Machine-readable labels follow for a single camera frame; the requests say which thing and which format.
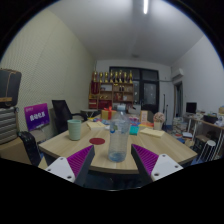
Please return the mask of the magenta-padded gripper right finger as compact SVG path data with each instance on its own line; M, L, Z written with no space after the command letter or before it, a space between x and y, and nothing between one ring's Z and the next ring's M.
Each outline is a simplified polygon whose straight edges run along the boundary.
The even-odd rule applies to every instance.
M183 169L167 154L157 155L136 144L131 145L131 154L144 184L152 183Z

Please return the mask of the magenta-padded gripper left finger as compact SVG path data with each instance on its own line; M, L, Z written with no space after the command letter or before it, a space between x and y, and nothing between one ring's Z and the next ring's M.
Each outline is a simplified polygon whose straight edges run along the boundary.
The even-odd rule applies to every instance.
M46 168L46 171L76 185L83 186L94 156L94 146L90 145L68 158L59 157Z

